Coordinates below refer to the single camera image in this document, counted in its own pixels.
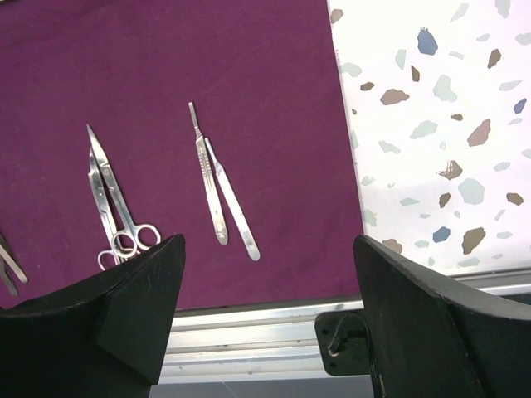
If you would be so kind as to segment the purple cloth wrap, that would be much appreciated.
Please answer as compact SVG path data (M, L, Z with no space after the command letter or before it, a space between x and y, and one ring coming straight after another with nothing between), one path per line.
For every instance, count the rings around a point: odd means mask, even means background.
M247 254L188 103L258 245ZM99 272L89 124L137 223L181 234L180 308L358 292L362 232L324 1L14 1L1 6L1 232L28 282L12 307Z

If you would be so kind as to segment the ridged steel dressing forceps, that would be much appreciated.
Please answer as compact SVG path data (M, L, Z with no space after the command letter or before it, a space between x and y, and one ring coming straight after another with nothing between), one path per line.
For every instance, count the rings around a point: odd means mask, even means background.
M251 229L247 224L246 218L243 214L239 201L237 200L236 195L232 189L227 173L225 172L225 169L222 164L217 160L217 157L213 151L212 145L208 138L205 139L205 144L207 146L207 151L213 161L218 185L222 190L222 194L225 197L231 215L234 219L234 222L236 223L236 227L239 231L242 242L246 247L247 254L253 261L258 261L261 258L260 250L254 239L254 236L251 233Z

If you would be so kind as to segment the steel scalpel handle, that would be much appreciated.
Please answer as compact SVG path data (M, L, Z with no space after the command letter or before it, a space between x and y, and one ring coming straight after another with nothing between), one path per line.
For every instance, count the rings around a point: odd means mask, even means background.
M201 169L202 180L205 187L208 209L212 218L212 225L215 231L216 238L221 245L227 245L228 234L227 226L222 213L222 205L217 193L216 183L212 172L212 166L206 146L206 139L197 121L197 114L193 102L188 103L189 112L192 119L192 126L194 128L196 138L195 146L197 150L197 157Z

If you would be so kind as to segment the small steel hemostat clamp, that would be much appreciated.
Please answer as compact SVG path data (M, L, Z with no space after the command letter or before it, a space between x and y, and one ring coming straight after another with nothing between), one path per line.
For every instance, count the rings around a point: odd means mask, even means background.
M114 170L110 164L99 139L93 128L87 124L86 131L90 141L90 150L95 155L101 176L103 177L105 193L110 203L111 211L117 225L115 238L119 237L124 247L132 247L133 242L138 245L138 251L148 250L162 240L156 226L149 223L137 223L131 215L125 196L119 186Z

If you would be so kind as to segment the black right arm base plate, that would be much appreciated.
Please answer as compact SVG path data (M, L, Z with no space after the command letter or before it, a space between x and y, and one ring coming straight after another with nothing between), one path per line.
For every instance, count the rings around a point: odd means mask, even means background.
M314 321L321 362L330 376L369 374L368 333L359 313L321 313Z

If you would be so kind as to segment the steel surgical scissors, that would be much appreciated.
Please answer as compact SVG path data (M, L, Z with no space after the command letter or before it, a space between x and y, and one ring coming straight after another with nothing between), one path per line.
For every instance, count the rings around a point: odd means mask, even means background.
M124 247L119 237L115 238L117 233L117 225L115 223L110 203L105 193L103 177L101 176L99 167L97 165L95 155L92 150L89 151L89 164L90 171L88 178L90 182L90 189L95 199L95 204L100 214L100 219L105 230L105 236L110 245L107 250L102 250L98 256L98 266L102 271L106 271L106 268L102 262L104 255L111 255L115 265L119 265L133 257L138 251L138 245L133 242L132 247Z

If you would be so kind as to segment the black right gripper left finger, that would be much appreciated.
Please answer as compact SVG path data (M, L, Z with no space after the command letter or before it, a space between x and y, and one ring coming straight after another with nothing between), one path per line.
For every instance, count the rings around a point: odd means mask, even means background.
M174 235L121 265L1 311L3 397L147 397L185 268Z

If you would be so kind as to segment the steel tweezers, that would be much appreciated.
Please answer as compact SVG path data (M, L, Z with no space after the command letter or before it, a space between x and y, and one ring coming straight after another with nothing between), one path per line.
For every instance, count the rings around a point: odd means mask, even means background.
M10 274L7 271L7 265L3 259L0 259L0 277L7 286L7 290L12 296L18 296L17 287L14 284Z

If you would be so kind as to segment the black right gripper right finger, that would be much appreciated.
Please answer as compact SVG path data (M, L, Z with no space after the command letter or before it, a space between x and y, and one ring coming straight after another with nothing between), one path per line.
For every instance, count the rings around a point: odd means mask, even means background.
M528 397L530 306L360 235L353 257L376 397Z

